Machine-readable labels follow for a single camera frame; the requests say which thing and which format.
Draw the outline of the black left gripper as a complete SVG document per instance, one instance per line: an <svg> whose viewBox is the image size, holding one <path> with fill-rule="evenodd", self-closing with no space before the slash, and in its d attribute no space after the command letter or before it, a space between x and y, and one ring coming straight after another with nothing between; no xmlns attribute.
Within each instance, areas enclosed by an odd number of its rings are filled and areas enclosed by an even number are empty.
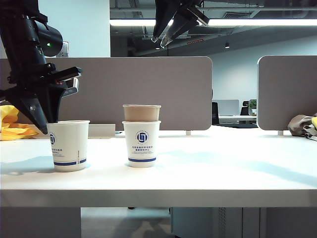
<svg viewBox="0 0 317 238"><path fill-rule="evenodd" d="M9 101L47 134L46 117L38 99L49 99L47 120L57 122L61 98L78 92L81 73L82 69L75 66L58 71L54 63L11 65L7 81L14 86L1 90L0 98Z"/></svg>

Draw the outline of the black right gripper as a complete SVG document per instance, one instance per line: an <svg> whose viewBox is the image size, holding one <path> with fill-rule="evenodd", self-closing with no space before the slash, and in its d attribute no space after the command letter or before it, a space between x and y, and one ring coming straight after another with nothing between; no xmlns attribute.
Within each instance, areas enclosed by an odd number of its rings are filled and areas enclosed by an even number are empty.
<svg viewBox="0 0 317 238"><path fill-rule="evenodd" d="M181 5L185 9L201 7L204 0L155 0L156 16L152 42L156 42L174 17L172 25L164 35L160 46L165 48L179 35L198 25L197 18L189 12L177 12Z"/></svg>

